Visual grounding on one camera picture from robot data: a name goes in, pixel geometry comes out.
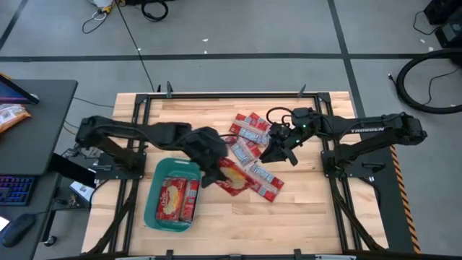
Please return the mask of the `black aluminium table frame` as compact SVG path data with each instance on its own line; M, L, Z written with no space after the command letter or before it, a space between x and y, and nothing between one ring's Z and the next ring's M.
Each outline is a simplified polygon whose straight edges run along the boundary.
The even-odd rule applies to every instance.
M193 127L210 126L228 132L235 116L256 113L273 121L288 109L317 108L344 118L355 115L347 92L322 95L308 93L302 98L288 92L262 93L181 93L166 99L155 95L148 103L136 104L135 94L118 94L113 118L153 124L161 121L188 122ZM263 255L338 253L343 248L364 246L352 231L348 219L339 213L331 196L331 184L323 174L321 151L329 144L313 137L295 150L296 166L273 162L266 169L284 182L273 202L255 191L229 195L217 185L199 192L192 225L184 232L155 230L144 222L144 210L157 164L169 152L147 148L144 178L139 182L134 211L123 220L115 238L115 248L131 255Z

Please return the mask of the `backlit black keyboard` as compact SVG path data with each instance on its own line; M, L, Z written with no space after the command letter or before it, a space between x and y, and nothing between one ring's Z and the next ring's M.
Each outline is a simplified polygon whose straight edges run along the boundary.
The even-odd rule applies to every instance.
M32 197L36 177L26 175L0 175L0 206L24 207Z

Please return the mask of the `computer monitor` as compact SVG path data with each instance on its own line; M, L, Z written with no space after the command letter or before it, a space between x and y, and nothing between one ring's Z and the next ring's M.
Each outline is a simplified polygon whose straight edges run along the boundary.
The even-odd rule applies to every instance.
M13 83L9 78L0 74L0 104L32 104L36 105L39 99Z

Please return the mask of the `white box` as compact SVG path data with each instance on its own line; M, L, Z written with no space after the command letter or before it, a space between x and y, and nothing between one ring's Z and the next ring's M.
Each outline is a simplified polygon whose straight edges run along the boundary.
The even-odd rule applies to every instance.
M95 188L85 186L82 183L74 181L70 184L69 188L76 193L81 199L85 200L88 203L92 202L92 195L95 191Z

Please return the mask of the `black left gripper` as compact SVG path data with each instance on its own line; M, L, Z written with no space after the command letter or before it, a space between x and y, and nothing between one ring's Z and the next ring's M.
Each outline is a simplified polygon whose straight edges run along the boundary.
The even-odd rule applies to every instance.
M227 179L227 160L223 158L227 156L227 147L215 129L201 127L193 130L184 139L184 153L206 172L201 178L202 188L213 184L215 179Z

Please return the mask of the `black desk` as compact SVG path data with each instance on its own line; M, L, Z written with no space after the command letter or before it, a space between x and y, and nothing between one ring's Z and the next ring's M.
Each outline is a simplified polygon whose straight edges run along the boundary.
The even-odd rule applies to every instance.
M32 260L43 238L49 211L61 177L58 173L47 173L35 180L35 188L27 207L0 207L0 217L5 217L10 221L23 214L36 214L35 224L17 245L5 248L0 241L0 260Z
M23 90L39 97L27 105L30 118L0 134L0 175L39 176L48 169L76 92L76 80L15 79Z

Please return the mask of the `teal plastic basket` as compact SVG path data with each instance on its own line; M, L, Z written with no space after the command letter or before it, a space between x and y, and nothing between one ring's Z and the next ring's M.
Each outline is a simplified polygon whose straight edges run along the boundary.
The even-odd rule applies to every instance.
M178 220L177 222L173 222L156 219L160 189L163 180L167 177L186 178L187 181L197 180L199 182L200 189L201 171L196 163L178 158L165 158L161 160L155 169L151 188L149 190L149 196L147 197L147 203L144 210L144 222L148 227L153 229L177 233L184 232L189 229L193 221L182 222Z

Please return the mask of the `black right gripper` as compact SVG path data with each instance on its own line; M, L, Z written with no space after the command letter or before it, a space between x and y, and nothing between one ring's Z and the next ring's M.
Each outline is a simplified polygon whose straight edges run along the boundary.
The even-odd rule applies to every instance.
M302 146L307 140L307 135L298 128L291 129L284 124L272 124L269 129L269 145L261 153L259 160L262 163L274 163L285 161L287 158L293 166L298 160L291 149Z

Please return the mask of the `black panel with hazard stripes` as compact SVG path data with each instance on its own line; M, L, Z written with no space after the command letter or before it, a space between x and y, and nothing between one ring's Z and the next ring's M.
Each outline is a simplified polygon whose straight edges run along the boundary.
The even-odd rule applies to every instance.
M353 195L359 219L382 246L402 253L418 253L421 247L406 194L404 178L394 146L371 154L385 164L371 183L354 178Z

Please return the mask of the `black equipment box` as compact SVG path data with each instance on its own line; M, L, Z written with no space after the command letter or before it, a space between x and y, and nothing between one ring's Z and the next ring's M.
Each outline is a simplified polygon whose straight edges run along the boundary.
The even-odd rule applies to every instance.
M95 188L95 172L54 153L48 164L48 172L59 173L90 188Z

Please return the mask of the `black computer mouse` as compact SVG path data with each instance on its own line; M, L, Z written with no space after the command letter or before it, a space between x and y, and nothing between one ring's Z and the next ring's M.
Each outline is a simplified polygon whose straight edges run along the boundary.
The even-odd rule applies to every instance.
M3 247L11 248L17 245L35 224L35 215L22 214L0 231L0 242Z

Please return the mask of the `orange snack bag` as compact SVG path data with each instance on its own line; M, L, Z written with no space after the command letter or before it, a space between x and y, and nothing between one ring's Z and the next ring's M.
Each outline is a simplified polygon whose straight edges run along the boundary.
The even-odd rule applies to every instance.
M26 107L20 104L0 105L0 133L31 117Z

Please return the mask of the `black equipment case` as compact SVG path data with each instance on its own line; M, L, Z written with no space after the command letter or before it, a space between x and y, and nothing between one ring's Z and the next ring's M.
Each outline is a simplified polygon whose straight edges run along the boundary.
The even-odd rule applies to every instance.
M462 48L462 0L431 0L424 14L442 48Z

